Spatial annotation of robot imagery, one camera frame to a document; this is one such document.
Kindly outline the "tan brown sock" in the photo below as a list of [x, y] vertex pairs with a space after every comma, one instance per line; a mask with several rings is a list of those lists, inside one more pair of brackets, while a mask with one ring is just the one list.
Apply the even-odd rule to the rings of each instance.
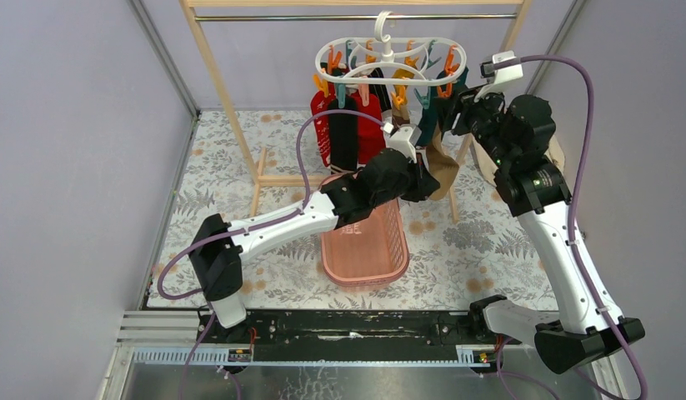
[[438, 201], [451, 190], [459, 171], [458, 162], [444, 151], [442, 133], [438, 127], [434, 130], [431, 142], [426, 146], [426, 156], [428, 170], [439, 183], [439, 188], [429, 196], [429, 199]]

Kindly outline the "red santa sock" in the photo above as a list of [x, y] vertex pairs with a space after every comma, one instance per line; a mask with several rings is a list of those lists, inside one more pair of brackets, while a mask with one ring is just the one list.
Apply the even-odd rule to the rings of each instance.
[[[370, 93], [368, 104], [364, 105], [359, 92], [352, 94], [357, 110], [367, 116], [382, 120], [382, 109], [377, 96]], [[383, 131], [377, 122], [358, 117], [358, 164], [364, 165], [385, 148]]]

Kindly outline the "white clip sock hanger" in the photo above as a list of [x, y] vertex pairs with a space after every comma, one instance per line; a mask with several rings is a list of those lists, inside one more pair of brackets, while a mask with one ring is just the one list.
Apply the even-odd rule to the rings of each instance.
[[336, 85], [395, 85], [397, 69], [415, 72], [398, 86], [434, 88], [457, 82], [468, 64], [458, 42], [445, 37], [394, 37], [384, 31], [397, 13], [374, 18], [371, 37], [342, 37], [323, 45], [314, 57], [316, 75]]

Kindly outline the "red snowflake sock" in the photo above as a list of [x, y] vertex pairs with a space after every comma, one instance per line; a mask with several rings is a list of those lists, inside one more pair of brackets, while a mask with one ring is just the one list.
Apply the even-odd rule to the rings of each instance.
[[314, 94], [310, 102], [311, 112], [312, 115], [315, 117], [313, 121], [313, 126], [316, 133], [318, 151], [322, 159], [323, 165], [326, 168], [330, 166], [331, 156], [328, 116], [318, 117], [318, 115], [328, 110], [328, 105], [331, 103], [332, 100], [332, 96], [326, 97], [323, 91], [318, 90]]

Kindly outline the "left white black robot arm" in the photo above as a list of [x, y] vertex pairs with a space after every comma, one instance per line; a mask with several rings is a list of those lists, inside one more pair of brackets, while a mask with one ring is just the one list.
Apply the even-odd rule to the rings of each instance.
[[425, 201], [439, 187], [420, 161], [384, 149], [367, 165], [333, 177], [288, 207], [233, 222], [218, 214], [207, 217], [187, 255], [212, 307], [216, 332], [230, 343], [247, 334], [247, 311], [239, 293], [245, 262], [296, 239], [359, 223], [395, 199]]

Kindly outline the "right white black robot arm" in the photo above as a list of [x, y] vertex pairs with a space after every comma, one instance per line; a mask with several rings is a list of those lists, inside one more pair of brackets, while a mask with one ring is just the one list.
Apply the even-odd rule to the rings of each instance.
[[470, 306], [468, 335], [478, 343], [516, 339], [557, 374], [642, 339], [643, 324], [612, 299], [569, 217], [572, 194], [547, 156], [556, 130], [548, 102], [533, 95], [505, 102], [500, 93], [473, 88], [454, 94], [439, 121], [445, 131], [471, 135], [491, 157], [496, 190], [531, 240], [558, 305], [541, 312], [503, 295], [486, 297]]

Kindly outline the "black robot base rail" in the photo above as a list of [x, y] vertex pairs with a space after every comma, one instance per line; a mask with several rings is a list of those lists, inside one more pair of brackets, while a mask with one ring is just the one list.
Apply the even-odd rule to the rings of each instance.
[[232, 362], [403, 363], [488, 369], [496, 335], [465, 312], [258, 309], [233, 327], [198, 314], [206, 344], [227, 345]]

